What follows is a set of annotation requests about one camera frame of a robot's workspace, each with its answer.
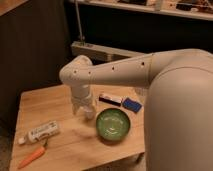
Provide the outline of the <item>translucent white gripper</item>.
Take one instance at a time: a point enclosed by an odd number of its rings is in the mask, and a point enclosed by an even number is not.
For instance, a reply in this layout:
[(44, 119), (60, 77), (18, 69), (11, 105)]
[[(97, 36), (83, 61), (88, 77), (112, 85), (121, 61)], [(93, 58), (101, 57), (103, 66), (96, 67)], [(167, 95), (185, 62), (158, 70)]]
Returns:
[(87, 104), (91, 104), (92, 101), (93, 100), (91, 96), (87, 96), (83, 98), (72, 97), (71, 102), (72, 102), (73, 113), (77, 114), (80, 109), (82, 109), (84, 112), (84, 106)]

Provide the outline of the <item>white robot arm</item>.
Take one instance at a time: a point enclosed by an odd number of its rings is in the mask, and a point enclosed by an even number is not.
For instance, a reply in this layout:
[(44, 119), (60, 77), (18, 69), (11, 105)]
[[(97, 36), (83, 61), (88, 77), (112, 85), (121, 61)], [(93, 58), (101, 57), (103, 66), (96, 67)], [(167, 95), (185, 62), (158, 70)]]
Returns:
[(59, 76), (79, 104), (92, 84), (146, 87), (147, 171), (213, 171), (213, 53), (171, 50), (99, 65), (79, 55)]

